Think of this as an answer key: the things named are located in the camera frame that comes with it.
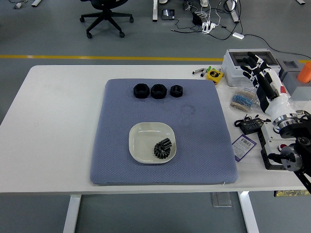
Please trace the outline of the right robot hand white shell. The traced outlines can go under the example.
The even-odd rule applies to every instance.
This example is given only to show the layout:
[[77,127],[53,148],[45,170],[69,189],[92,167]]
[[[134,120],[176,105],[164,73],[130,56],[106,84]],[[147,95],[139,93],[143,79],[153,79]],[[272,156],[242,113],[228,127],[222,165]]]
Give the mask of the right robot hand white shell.
[[247,66],[241,66],[241,69],[243,75],[256,88],[262,111],[269,115],[272,121],[284,115],[297,116],[296,111],[289,104],[289,95],[275,70],[259,56],[251,52],[247,55],[247,58],[243,58]]

